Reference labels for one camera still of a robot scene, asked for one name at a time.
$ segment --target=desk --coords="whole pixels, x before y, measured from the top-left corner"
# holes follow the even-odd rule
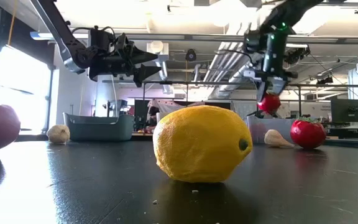
[[[186,184],[150,141],[15,142],[0,150],[0,223],[358,223],[358,149],[320,149],[256,146],[227,181]]]

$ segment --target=yellow lemon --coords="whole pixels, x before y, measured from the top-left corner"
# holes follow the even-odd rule
[[[172,112],[153,135],[157,165],[185,182],[221,182],[252,150],[245,122],[233,111],[193,106]]]

